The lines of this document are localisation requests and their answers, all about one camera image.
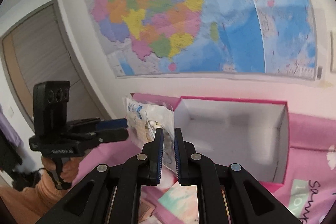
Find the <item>silver bolt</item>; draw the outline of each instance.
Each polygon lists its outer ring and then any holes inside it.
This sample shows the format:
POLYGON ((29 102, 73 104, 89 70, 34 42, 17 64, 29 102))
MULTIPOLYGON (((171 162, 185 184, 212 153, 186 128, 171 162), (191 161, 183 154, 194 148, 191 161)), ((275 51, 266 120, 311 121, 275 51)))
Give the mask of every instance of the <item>silver bolt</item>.
POLYGON ((107 170, 107 165, 101 164, 97 166, 97 171, 98 172, 105 172, 107 170))
POLYGON ((200 160, 201 159, 201 155, 200 154, 197 154, 197 153, 194 153, 191 155, 191 158, 193 160, 200 160))
POLYGON ((146 154, 139 154, 139 155, 137 155, 137 157, 136 157, 138 160, 145 160, 145 159, 147 159, 147 155, 146 154))
POLYGON ((233 171, 240 171, 242 169, 242 167, 239 164, 232 164, 231 169, 233 171))

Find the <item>human hand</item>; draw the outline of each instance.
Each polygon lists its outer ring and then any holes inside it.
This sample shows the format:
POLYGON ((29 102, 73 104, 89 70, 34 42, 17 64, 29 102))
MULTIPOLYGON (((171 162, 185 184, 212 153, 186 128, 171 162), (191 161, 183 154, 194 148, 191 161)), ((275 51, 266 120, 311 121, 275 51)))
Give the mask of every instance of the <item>human hand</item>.
MULTIPOLYGON (((83 158, 84 157, 70 158, 70 160, 63 165, 60 177, 63 179, 64 182, 71 183, 75 179, 78 174, 79 163, 83 160, 83 158)), ((52 159, 41 157, 41 161, 46 170, 56 170, 56 165, 52 159)))

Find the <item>purple cloth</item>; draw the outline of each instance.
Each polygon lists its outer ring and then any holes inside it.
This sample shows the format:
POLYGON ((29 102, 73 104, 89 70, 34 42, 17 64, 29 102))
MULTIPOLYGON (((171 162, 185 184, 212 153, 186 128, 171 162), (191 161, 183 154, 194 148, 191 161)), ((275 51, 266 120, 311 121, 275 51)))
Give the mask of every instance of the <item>purple cloth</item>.
POLYGON ((20 136, 16 133, 14 128, 11 126, 5 115, 2 113, 1 105, 0 105, 0 129, 10 143, 15 145, 16 147, 19 147, 21 145, 22 140, 20 136))

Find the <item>orange sleeve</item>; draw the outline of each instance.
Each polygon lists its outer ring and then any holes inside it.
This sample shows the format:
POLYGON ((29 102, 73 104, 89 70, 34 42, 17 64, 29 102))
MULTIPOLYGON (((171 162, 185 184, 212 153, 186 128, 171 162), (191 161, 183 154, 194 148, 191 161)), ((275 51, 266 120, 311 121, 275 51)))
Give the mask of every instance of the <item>orange sleeve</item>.
POLYGON ((34 224, 51 209, 67 190, 57 190, 51 177, 43 172, 35 188, 19 192, 11 187, 0 187, 0 196, 18 224, 34 224))

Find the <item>open box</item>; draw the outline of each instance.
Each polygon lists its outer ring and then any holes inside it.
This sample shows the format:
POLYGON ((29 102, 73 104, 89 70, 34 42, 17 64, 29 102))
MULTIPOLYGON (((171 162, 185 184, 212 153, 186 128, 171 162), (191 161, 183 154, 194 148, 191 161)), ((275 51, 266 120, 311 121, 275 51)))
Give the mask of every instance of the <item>open box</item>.
POLYGON ((289 150, 286 102, 181 97, 175 128, 214 163, 239 163, 270 192, 284 182, 289 150))

